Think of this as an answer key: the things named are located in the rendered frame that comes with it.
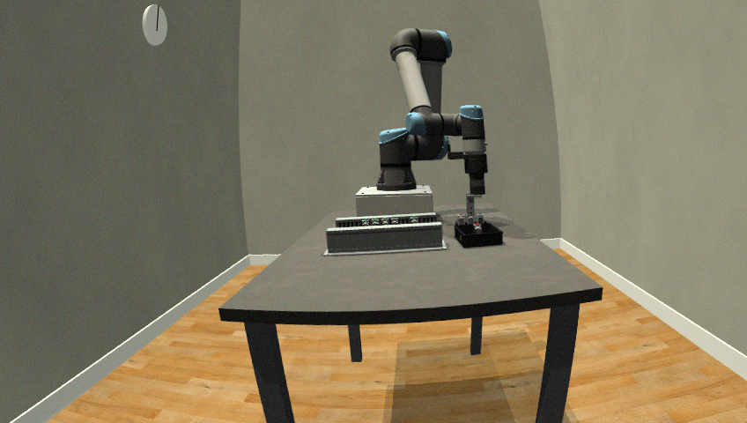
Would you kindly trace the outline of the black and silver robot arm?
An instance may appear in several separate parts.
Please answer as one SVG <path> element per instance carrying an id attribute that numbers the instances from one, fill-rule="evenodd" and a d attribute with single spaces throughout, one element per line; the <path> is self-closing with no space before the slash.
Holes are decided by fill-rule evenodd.
<path id="1" fill-rule="evenodd" d="M 460 114 L 440 113 L 442 66 L 452 54 L 446 33 L 403 29 L 391 41 L 390 54 L 396 62 L 410 113 L 405 119 L 406 128 L 380 134 L 381 171 L 376 189 L 412 190 L 417 184 L 411 161 L 443 159 L 448 136 L 485 139 L 483 110 L 479 106 L 462 106 Z"/>

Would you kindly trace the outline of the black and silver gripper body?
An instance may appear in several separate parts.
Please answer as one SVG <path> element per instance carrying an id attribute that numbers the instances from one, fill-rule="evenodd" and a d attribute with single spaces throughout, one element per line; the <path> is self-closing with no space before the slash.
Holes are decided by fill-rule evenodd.
<path id="1" fill-rule="evenodd" d="M 465 174 L 470 175 L 470 194 L 484 195 L 484 173 L 487 170 L 487 157 L 485 139 L 463 140 L 463 152 L 451 152 L 450 145 L 447 145 L 447 158 L 449 160 L 464 160 Z"/>

